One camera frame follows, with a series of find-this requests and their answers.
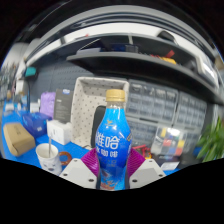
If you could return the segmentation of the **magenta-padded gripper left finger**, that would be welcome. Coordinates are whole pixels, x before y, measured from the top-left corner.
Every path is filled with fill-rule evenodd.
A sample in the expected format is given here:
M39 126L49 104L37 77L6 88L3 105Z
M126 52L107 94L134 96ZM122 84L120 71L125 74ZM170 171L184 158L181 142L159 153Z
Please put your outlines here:
M87 152L81 159L74 158L60 177L84 188L99 187L100 165L96 149Z

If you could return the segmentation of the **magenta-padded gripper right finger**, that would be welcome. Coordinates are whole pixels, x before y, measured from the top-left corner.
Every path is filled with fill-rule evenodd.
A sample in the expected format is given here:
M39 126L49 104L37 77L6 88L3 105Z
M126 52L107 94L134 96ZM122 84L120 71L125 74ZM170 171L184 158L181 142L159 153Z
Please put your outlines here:
M145 159L132 149L127 160L127 188L135 189L146 186L165 177L165 173L154 159Z

